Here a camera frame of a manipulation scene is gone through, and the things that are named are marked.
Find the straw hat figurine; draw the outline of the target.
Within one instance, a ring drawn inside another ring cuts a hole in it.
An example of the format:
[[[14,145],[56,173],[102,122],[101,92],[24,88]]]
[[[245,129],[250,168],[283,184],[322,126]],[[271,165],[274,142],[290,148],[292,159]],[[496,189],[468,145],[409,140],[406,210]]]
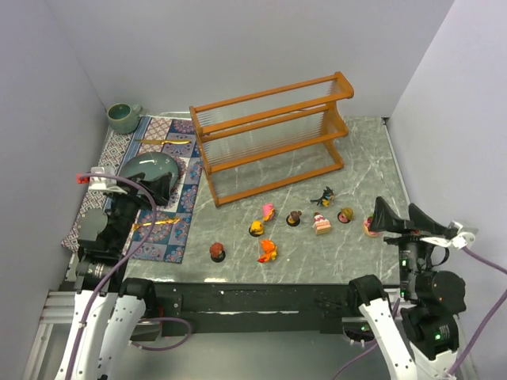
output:
[[[353,220],[353,216],[353,209],[350,207],[344,207],[337,214],[337,219],[339,222],[347,224]]]

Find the orange dragon toy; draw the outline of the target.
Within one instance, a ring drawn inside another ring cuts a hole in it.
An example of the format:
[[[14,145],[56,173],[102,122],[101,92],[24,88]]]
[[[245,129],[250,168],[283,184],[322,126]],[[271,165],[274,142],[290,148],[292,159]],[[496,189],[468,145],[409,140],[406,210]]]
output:
[[[261,264],[275,260],[277,257],[277,246],[269,239],[261,240],[262,254],[257,259]]]

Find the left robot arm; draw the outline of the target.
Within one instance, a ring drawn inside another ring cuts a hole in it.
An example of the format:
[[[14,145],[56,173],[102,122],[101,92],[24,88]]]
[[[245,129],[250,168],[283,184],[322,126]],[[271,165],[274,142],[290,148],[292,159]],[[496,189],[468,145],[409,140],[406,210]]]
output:
[[[110,198],[107,210],[88,210],[78,232],[78,266],[74,283],[71,330],[57,379],[110,379],[112,367],[127,347],[138,320],[157,308],[150,280],[126,279],[124,273],[138,246],[124,246],[141,210],[155,213],[168,200],[178,173],[127,177],[111,167],[95,167],[76,181]]]

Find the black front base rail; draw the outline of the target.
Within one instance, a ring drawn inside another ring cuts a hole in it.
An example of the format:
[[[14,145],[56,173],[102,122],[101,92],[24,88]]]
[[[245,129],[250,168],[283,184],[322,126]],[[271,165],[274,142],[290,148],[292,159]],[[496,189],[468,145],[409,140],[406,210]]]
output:
[[[176,283],[154,284],[148,317],[177,317],[193,333],[343,333],[359,321],[358,301],[347,284]]]

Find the brown-haired figurine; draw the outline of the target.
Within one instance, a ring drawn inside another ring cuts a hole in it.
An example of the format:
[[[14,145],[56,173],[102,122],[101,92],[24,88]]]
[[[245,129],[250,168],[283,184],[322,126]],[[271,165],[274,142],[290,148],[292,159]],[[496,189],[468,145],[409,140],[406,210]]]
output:
[[[302,215],[302,211],[291,211],[286,218],[286,223],[289,226],[298,226],[301,222],[300,217]]]

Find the gold fork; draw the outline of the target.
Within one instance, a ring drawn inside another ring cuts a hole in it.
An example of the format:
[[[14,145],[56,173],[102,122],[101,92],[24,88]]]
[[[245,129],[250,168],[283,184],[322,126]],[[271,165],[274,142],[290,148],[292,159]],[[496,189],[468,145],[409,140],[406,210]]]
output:
[[[175,224],[178,223],[180,220],[181,220],[180,218],[168,218],[168,219],[158,219],[155,222],[134,223],[132,225],[132,231],[151,226],[152,224],[154,224],[155,226]]]

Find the teal ceramic plate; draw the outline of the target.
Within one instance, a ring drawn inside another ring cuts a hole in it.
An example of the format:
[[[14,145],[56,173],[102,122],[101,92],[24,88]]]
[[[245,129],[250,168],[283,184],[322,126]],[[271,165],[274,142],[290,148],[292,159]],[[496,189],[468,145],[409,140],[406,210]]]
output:
[[[177,162],[163,152],[146,152],[138,154],[127,161],[120,169],[119,176],[132,177],[144,174],[145,181],[155,181],[159,177],[169,175],[169,189],[172,190],[180,177]]]

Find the yellow-haired figurine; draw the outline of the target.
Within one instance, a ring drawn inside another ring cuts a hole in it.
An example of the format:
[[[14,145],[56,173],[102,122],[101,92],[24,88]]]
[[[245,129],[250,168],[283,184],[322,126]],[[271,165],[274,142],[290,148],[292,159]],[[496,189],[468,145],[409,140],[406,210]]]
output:
[[[259,237],[264,233],[264,225],[262,221],[255,220],[251,223],[249,228],[249,234],[253,237]]]

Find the patterned blue placemat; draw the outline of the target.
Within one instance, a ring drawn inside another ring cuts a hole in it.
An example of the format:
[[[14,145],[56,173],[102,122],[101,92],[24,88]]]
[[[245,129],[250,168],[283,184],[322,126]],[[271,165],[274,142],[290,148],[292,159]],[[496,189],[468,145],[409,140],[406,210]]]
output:
[[[131,134],[110,131],[98,164],[139,179],[157,204],[156,212],[149,206],[138,211],[139,228],[128,235],[125,248],[141,242],[135,259],[180,264],[203,165],[192,122],[144,116]]]

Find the orange wooden three-tier shelf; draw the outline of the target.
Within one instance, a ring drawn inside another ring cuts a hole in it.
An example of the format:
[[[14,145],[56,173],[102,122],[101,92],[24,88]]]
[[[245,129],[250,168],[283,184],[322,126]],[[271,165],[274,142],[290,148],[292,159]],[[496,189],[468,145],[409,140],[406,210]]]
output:
[[[231,106],[246,105],[324,83],[329,84],[330,90],[320,97],[235,118],[230,118],[224,111]],[[352,84],[342,72],[337,71],[316,79],[190,107],[196,143],[214,204],[221,207],[342,169],[344,161],[334,142],[346,137],[349,129],[338,112],[337,103],[353,96]],[[212,178],[217,173],[318,144],[325,147],[332,164],[228,196],[219,196],[216,192]]]

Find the green ceramic mug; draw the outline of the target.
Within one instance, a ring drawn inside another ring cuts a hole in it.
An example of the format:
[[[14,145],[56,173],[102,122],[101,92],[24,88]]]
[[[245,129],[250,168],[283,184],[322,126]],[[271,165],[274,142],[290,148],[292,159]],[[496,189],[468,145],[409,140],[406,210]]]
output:
[[[109,126],[118,134],[131,134],[138,127],[142,110],[140,104],[115,104],[107,111]]]

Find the pink bear sunflower toy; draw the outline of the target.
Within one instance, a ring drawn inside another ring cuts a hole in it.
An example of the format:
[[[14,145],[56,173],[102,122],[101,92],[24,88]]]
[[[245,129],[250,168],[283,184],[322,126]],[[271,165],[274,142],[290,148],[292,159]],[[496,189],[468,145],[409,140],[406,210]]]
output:
[[[268,222],[272,220],[275,215],[275,207],[273,203],[266,203],[262,206],[262,220]]]

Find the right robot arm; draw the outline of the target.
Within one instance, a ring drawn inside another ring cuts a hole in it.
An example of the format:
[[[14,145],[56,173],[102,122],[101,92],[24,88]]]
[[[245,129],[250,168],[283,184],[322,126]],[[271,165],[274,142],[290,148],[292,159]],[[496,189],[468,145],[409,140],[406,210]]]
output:
[[[382,283],[365,275],[349,282],[348,308],[366,319],[391,378],[451,379],[459,349],[455,316],[466,309],[465,282],[437,271],[432,253],[436,247],[449,252],[472,245],[477,229],[460,222],[442,226],[413,203],[403,219],[379,196],[370,230],[390,234],[384,241],[398,249],[400,296],[411,306],[400,311],[399,331]]]

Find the red-haired figurine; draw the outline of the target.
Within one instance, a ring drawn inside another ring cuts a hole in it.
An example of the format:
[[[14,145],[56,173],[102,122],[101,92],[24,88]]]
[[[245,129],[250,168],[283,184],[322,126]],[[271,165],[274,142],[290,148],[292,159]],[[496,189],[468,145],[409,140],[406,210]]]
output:
[[[210,249],[211,260],[215,263],[220,263],[225,260],[226,252],[223,245],[219,242],[215,242],[211,245]]]

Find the strawberry cake slice toy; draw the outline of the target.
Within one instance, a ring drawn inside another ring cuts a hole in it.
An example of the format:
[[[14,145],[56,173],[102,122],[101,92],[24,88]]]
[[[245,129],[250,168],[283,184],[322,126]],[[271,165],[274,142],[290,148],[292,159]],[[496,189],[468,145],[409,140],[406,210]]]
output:
[[[316,235],[326,234],[331,231],[331,223],[319,212],[314,213],[313,229]]]

